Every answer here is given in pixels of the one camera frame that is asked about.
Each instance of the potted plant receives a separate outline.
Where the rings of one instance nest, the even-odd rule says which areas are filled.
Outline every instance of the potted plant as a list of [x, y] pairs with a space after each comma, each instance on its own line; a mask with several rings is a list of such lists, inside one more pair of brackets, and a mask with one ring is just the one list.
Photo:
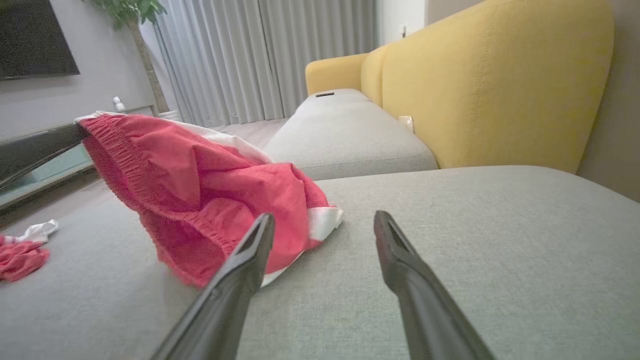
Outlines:
[[136, 47], [140, 53], [142, 64], [147, 71], [147, 77], [151, 84], [151, 90], [156, 98], [156, 111], [160, 117], [175, 119], [177, 111], [170, 111], [169, 106], [164, 98], [164, 93], [160, 87], [154, 64], [149, 56], [149, 51], [138, 24], [144, 24], [149, 20], [151, 23], [156, 24], [157, 15], [166, 13], [166, 9], [160, 4], [158, 0], [90, 0], [93, 5], [98, 8], [105, 9], [109, 16], [113, 19], [113, 28], [119, 30], [122, 26], [126, 25], [133, 35], [133, 40], [136, 42]]

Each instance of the sofa seat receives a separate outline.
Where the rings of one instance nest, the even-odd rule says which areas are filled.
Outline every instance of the sofa seat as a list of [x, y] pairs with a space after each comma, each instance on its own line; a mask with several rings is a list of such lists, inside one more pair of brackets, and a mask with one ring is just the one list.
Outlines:
[[305, 100], [264, 152], [313, 180], [438, 168], [424, 143], [361, 92], [330, 92]]
[[[640, 354], [640, 204], [540, 167], [318, 185], [344, 221], [254, 296], [238, 359], [409, 359], [380, 272], [377, 209], [394, 216], [497, 359]], [[197, 296], [157, 261], [137, 215], [101, 194], [40, 212], [60, 230], [41, 269], [0, 283], [1, 359], [147, 359]]]

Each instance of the curtain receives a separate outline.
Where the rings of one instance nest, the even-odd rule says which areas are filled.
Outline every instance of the curtain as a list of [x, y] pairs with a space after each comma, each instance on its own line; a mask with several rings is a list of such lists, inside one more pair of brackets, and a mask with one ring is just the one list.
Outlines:
[[285, 114], [307, 97], [305, 67], [375, 48], [371, 0], [259, 0], [269, 60]]
[[159, 39], [186, 122], [214, 127], [284, 117], [255, 0], [164, 5]]
[[305, 66], [374, 48], [371, 0], [164, 0], [157, 35], [185, 122], [290, 117]]

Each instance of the gray wall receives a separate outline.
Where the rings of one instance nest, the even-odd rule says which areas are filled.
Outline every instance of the gray wall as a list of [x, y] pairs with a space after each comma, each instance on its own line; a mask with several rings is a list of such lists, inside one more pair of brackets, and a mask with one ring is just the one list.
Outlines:
[[425, 0], [379, 0], [378, 38], [380, 45], [402, 39], [400, 25], [406, 34], [412, 34], [424, 27]]
[[154, 103], [128, 29], [80, 0], [51, 0], [80, 75], [0, 81], [0, 140], [111, 110], [114, 96], [128, 107]]
[[611, 4], [611, 73], [578, 175], [640, 201], [640, 1]]
[[481, 0], [425, 0], [424, 25], [433, 24], [480, 2]]

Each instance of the yellow sofa backrest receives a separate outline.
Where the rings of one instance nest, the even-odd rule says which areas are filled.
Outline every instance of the yellow sofa backrest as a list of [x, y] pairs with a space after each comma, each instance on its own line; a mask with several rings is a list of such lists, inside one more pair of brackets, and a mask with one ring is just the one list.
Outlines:
[[389, 45], [384, 45], [371, 51], [362, 62], [360, 70], [362, 93], [380, 107], [382, 107], [382, 65], [385, 63], [388, 50]]
[[440, 168], [575, 173], [612, 47], [607, 0], [486, 0], [370, 53], [361, 87], [413, 117]]

